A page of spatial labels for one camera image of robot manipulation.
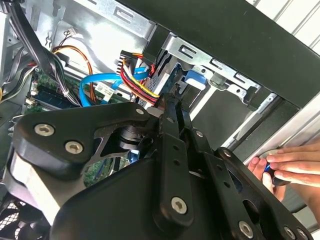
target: finger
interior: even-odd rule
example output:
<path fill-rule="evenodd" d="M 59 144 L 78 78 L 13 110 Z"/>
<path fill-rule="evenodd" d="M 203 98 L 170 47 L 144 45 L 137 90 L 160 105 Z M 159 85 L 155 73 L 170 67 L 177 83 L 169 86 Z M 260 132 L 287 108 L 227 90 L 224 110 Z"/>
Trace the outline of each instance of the finger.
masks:
<path fill-rule="evenodd" d="M 272 185 L 272 179 L 269 173 L 264 172 L 262 174 L 262 183 L 272 194 L 274 194 L 274 187 Z"/>
<path fill-rule="evenodd" d="M 310 145 L 304 146 L 295 146 L 295 147 L 286 147 L 279 149 L 277 151 L 278 154 L 286 154 L 286 153 L 296 153 L 296 152 L 316 152 L 320 151 L 320 143 L 314 143 Z"/>
<path fill-rule="evenodd" d="M 274 176 L 276 176 L 278 179 L 289 181 L 294 184 L 302 184 L 318 188 L 320 187 L 320 175 L 301 174 L 277 170 L 274 172 Z"/>
<path fill-rule="evenodd" d="M 255 166 L 254 170 L 252 171 L 252 173 L 259 180 L 262 179 L 262 174 L 265 171 L 266 165 L 267 165 L 267 161 L 264 158 L 262 158 L 262 159 L 259 160 L 258 164 Z"/>
<path fill-rule="evenodd" d="M 259 159 L 258 157 L 254 157 L 254 158 L 250 161 L 250 163 L 249 163 L 249 165 L 248 165 L 248 169 L 250 170 L 250 172 L 252 172 L 252 171 L 256 168 L 259 160 L 260 160 L 260 159 Z"/>
<path fill-rule="evenodd" d="M 286 186 L 277 186 L 274 191 L 274 196 L 282 202 L 285 199 Z"/>
<path fill-rule="evenodd" d="M 297 174 L 320 175 L 320 161 L 271 162 L 270 168 Z"/>
<path fill-rule="evenodd" d="M 293 162 L 293 161 L 320 161 L 320 151 L 300 151 L 283 154 L 275 154 L 266 157 L 269 163 Z"/>

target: screw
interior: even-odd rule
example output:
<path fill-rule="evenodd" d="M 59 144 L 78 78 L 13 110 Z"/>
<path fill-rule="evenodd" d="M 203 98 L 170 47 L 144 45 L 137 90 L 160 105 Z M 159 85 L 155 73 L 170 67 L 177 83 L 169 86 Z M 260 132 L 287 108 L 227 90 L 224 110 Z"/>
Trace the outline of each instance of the screw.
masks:
<path fill-rule="evenodd" d="M 202 132 L 200 132 L 200 131 L 196 131 L 195 133 L 196 133 L 200 138 L 203 138 L 203 136 L 204 136 L 204 135 L 202 134 Z"/>
<path fill-rule="evenodd" d="M 227 156 L 227 157 L 231 157 L 230 153 L 227 151 L 227 150 L 223 150 L 224 154 Z"/>
<path fill-rule="evenodd" d="M 248 239 L 252 239 L 254 237 L 254 232 L 252 231 L 252 228 L 245 221 L 239 222 L 239 229 Z"/>
<path fill-rule="evenodd" d="M 285 227 L 284 227 L 284 230 L 286 231 L 286 233 L 289 235 L 290 238 L 296 239 L 295 234 L 291 231 L 290 228 L 288 228 L 287 226 L 285 226 Z"/>
<path fill-rule="evenodd" d="M 136 112 L 137 112 L 138 114 L 141 114 L 141 115 L 145 114 L 144 111 L 142 111 L 141 109 L 138 109 L 138 108 L 136 109 Z"/>
<path fill-rule="evenodd" d="M 180 197 L 175 196 L 171 199 L 171 207 L 178 213 L 178 214 L 186 214 L 187 212 L 187 204 L 183 201 Z"/>
<path fill-rule="evenodd" d="M 172 123 L 172 124 L 175 122 L 175 121 L 174 121 L 171 117 L 169 117 L 169 116 L 168 116 L 166 119 L 167 119 L 170 123 Z"/>
<path fill-rule="evenodd" d="M 39 134 L 40 136 L 48 137 L 55 133 L 55 129 L 53 126 L 49 124 L 38 124 L 34 127 L 34 131 L 36 134 Z"/>
<path fill-rule="evenodd" d="M 301 237 L 303 238 L 303 240 L 308 240 L 308 236 L 305 234 L 304 231 L 302 231 L 300 228 L 297 228 L 298 233 L 301 235 Z"/>
<path fill-rule="evenodd" d="M 84 150 L 84 147 L 77 141 L 68 141 L 65 144 L 65 150 L 71 154 L 79 154 Z"/>

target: black metal plate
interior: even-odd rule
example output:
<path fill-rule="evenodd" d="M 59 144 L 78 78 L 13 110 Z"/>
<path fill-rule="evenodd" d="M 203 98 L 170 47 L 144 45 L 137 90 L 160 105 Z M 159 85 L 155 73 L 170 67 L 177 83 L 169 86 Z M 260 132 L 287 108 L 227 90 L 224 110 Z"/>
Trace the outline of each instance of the black metal plate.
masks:
<path fill-rule="evenodd" d="M 302 108 L 320 57 L 245 0 L 118 0 Z"/>

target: cable tie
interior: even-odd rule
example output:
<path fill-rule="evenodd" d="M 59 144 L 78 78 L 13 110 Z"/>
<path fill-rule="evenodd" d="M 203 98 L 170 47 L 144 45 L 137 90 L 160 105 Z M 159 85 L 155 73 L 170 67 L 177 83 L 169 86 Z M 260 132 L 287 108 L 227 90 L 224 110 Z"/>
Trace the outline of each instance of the cable tie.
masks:
<path fill-rule="evenodd" d="M 63 93 L 63 96 L 66 98 L 69 95 L 70 91 L 69 89 L 67 91 L 62 90 L 62 93 Z"/>

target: fan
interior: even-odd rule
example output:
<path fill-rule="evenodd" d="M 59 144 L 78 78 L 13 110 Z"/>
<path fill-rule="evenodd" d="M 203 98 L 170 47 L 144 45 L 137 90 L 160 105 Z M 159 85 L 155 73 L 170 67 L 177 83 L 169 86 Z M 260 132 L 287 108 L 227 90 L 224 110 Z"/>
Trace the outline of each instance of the fan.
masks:
<path fill-rule="evenodd" d="M 50 225 L 42 212 L 7 193 L 0 206 L 0 240 L 44 240 Z"/>

